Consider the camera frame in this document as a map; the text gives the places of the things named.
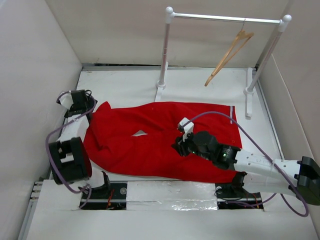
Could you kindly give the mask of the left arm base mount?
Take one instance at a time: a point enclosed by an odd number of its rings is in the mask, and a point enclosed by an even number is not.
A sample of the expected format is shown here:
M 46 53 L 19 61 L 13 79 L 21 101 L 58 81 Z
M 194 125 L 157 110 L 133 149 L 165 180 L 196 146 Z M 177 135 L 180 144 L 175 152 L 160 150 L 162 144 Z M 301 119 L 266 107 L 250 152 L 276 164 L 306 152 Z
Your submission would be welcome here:
M 127 182 L 112 181 L 110 186 L 102 185 L 93 188 L 82 210 L 126 210 L 127 209 Z

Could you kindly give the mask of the red trousers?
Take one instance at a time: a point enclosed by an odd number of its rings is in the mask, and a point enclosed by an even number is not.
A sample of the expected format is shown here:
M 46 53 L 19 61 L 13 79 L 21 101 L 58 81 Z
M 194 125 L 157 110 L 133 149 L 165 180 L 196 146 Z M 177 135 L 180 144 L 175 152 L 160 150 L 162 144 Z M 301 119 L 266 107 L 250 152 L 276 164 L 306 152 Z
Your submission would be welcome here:
M 111 108 L 105 102 L 93 114 L 84 138 L 91 161 L 122 175 L 164 177 L 203 183 L 230 183 L 233 170 L 222 170 L 194 154 L 180 156 L 173 144 L 178 123 L 194 121 L 194 131 L 207 131 L 222 144 L 241 147 L 234 106 L 195 102 L 151 102 Z

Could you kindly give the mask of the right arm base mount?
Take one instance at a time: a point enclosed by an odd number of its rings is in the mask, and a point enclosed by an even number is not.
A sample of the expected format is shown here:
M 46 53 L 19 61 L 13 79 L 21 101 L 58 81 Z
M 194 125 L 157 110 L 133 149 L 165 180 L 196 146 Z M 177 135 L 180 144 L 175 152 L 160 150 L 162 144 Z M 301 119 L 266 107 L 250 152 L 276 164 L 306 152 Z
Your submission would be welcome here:
M 215 185 L 214 195 L 219 210 L 264 209 L 261 194 L 249 193 L 243 188 L 246 175 L 244 172 L 237 172 L 231 183 Z

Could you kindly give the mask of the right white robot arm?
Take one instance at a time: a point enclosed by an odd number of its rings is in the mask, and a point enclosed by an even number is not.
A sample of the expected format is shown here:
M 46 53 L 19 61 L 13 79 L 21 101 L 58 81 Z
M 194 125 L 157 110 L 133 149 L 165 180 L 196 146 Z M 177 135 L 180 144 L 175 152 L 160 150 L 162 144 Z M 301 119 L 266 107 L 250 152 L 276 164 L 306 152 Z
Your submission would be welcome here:
M 231 191 L 237 197 L 257 192 L 294 197 L 299 194 L 309 205 L 320 204 L 320 167 L 311 157 L 268 160 L 239 147 L 221 144 L 207 131 L 183 134 L 176 138 L 173 148 L 182 157 L 194 154 L 219 169 L 236 171 Z

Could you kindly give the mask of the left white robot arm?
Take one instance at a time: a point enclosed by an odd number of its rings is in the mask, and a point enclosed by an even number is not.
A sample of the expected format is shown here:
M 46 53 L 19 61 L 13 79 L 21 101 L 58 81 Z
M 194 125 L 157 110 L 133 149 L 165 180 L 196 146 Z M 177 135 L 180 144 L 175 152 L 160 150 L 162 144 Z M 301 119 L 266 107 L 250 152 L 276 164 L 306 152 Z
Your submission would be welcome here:
M 91 90 L 70 90 L 62 92 L 56 103 L 65 108 L 64 124 L 48 134 L 45 148 L 57 185 L 71 188 L 71 184 L 84 183 L 75 193 L 91 194 L 92 198 L 107 198 L 111 193 L 111 183 L 105 172 L 98 173 L 103 181 L 89 182 L 94 173 L 85 150 L 84 139 L 90 126 L 97 100 Z

